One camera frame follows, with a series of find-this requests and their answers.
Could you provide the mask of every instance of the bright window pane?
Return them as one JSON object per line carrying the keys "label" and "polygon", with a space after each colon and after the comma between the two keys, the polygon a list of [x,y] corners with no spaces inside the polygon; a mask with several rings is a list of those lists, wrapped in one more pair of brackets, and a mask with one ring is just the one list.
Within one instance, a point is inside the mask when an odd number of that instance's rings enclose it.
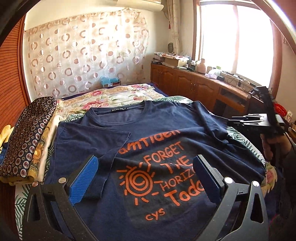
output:
{"label": "bright window pane", "polygon": [[273,34],[268,16],[261,10],[237,6],[239,57],[237,74],[269,86],[274,56]]}
{"label": "bright window pane", "polygon": [[206,65],[220,66],[222,70],[231,72],[237,33],[237,19],[233,6],[202,6],[202,29],[202,58],[205,59]]}

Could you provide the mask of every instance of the red basket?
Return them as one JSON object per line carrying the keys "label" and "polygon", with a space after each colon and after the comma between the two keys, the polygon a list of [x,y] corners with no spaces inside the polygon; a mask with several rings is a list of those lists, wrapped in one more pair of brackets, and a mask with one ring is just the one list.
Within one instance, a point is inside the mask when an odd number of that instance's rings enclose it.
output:
{"label": "red basket", "polygon": [[284,107],[282,107],[278,103],[274,103],[274,110],[278,113],[281,117],[285,117],[287,115],[287,111]]}

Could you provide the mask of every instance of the sunflower print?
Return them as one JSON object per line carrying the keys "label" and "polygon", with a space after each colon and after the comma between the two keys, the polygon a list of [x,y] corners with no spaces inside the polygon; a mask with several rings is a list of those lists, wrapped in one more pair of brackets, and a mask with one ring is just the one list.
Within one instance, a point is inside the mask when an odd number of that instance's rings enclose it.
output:
{"label": "sunflower print", "polygon": [[44,144],[40,141],[35,149],[34,156],[32,162],[34,165],[38,165],[40,163],[40,158],[43,152]]}

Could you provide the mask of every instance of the wall curtain with circles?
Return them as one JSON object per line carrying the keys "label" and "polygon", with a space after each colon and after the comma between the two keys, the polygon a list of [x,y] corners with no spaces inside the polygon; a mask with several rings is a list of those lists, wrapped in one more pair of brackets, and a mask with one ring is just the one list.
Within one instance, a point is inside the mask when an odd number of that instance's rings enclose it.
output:
{"label": "wall curtain with circles", "polygon": [[143,82],[148,37],[143,15],[129,9],[36,26],[24,33],[26,81],[34,82],[37,96],[56,98],[101,88],[100,77]]}

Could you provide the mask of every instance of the metal screw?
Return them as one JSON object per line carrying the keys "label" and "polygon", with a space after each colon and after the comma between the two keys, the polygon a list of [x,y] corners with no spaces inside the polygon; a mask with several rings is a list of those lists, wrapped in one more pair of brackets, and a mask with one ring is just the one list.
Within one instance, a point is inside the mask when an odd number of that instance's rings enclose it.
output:
{"label": "metal screw", "polygon": [[39,184],[39,182],[38,181],[35,181],[35,182],[32,183],[32,186],[33,187],[36,187],[36,186],[38,186],[38,184]]}
{"label": "metal screw", "polygon": [[259,185],[259,182],[257,182],[257,181],[252,181],[252,184],[255,186],[255,187],[259,187],[260,185]]}
{"label": "metal screw", "polygon": [[65,183],[66,182],[66,178],[65,177],[61,177],[60,179],[59,179],[59,183]]}
{"label": "metal screw", "polygon": [[230,177],[224,178],[224,181],[228,184],[231,184],[233,182],[233,180]]}

